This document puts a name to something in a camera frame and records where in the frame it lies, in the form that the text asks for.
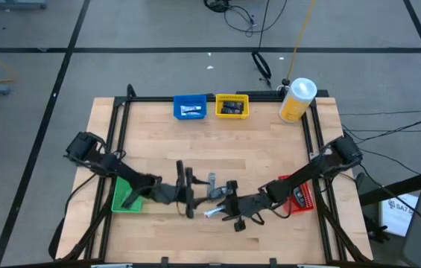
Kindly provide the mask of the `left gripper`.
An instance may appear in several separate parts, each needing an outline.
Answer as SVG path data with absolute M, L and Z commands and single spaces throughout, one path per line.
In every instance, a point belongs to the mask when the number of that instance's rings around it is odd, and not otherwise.
M 194 217 L 194 207 L 209 201 L 208 197 L 194 199 L 193 184 L 209 185 L 209 182 L 194 177 L 191 167 L 177 167 L 177 179 L 173 185 L 163 183 L 161 176 L 155 178 L 152 187 L 152 200 L 166 205 L 183 203 L 186 206 L 185 211 L 182 213 L 180 210 L 177 210 L 177 212 L 192 219 Z

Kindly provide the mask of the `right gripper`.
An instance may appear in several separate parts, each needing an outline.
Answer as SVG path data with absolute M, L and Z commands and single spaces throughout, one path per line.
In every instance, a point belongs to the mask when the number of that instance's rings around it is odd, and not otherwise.
M 270 207 L 270 198 L 263 190 L 259 190 L 257 194 L 239 197 L 237 195 L 238 183 L 235 180 L 228 181 L 226 188 L 229 193 L 217 204 L 217 208 L 222 209 L 221 212 L 225 214 L 222 218 L 223 221 L 235 220 L 234 230 L 236 232 L 246 229 L 245 217 L 260 226 L 265 224 L 259 212 Z

